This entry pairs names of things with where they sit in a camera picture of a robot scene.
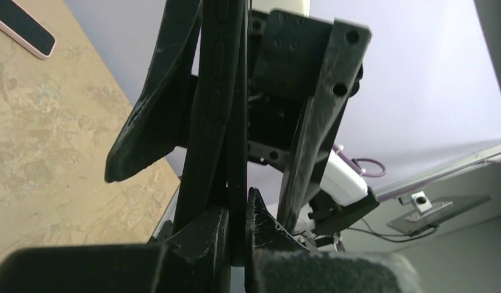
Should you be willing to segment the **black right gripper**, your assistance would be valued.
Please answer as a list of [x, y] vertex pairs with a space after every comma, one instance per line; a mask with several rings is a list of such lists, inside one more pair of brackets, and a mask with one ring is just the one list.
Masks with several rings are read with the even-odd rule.
[[276, 219], [291, 233], [319, 151], [359, 90], [372, 32], [279, 9], [253, 10], [249, 29], [249, 159], [285, 169]]

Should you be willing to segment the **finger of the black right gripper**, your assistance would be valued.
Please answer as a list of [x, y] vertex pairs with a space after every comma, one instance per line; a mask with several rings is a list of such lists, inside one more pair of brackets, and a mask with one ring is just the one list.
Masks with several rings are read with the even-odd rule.
[[201, 26], [201, 1], [167, 1], [142, 92], [106, 158], [104, 179], [124, 181], [178, 145]]

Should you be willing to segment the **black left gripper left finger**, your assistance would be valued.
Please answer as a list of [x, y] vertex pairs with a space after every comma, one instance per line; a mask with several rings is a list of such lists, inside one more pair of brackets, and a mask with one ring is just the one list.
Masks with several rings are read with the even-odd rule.
[[25, 248], [0, 292], [228, 292], [228, 211], [211, 207], [165, 242]]

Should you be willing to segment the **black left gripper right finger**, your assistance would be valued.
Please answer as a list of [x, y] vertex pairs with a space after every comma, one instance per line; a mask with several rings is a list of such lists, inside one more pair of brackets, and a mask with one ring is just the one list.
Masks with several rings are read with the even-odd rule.
[[246, 218], [246, 292], [422, 292], [416, 270], [401, 255], [308, 250], [268, 212], [254, 187]]

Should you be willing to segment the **black phone case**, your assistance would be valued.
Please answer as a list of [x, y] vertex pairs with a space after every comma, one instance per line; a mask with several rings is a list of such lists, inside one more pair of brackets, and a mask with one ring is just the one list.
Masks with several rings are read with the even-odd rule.
[[231, 115], [246, 1], [203, 1], [198, 83], [173, 221], [174, 234], [207, 206]]

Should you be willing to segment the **black phone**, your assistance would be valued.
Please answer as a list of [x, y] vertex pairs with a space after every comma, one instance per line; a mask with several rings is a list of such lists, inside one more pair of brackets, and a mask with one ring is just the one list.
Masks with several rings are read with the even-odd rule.
[[231, 238], [231, 262], [234, 267], [244, 266], [245, 259], [245, 214], [247, 208], [247, 38], [248, 1], [240, 13], [240, 40], [238, 63], [228, 125], [228, 194]]

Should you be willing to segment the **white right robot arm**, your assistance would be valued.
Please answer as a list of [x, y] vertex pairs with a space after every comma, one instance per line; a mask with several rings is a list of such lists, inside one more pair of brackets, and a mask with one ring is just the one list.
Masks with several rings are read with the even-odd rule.
[[209, 206], [228, 209], [242, 241], [255, 188], [247, 164], [282, 173], [275, 219], [333, 234], [377, 206], [365, 172], [334, 138], [359, 90], [371, 31], [248, 1], [167, 1], [142, 92], [106, 159], [104, 179], [124, 181], [176, 147], [186, 149], [173, 231]]

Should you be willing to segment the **phone in pink case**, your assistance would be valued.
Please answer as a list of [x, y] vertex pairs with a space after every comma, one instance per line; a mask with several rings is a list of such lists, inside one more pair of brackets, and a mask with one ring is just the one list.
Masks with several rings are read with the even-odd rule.
[[56, 46], [55, 36], [12, 0], [0, 0], [0, 30], [41, 60]]

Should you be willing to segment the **aluminium frame rail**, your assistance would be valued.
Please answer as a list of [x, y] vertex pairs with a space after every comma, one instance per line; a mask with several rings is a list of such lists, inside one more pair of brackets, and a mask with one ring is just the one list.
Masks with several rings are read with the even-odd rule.
[[447, 179], [490, 164], [501, 164], [501, 144], [377, 189], [376, 199], [381, 203], [406, 194], [413, 194], [434, 181]]

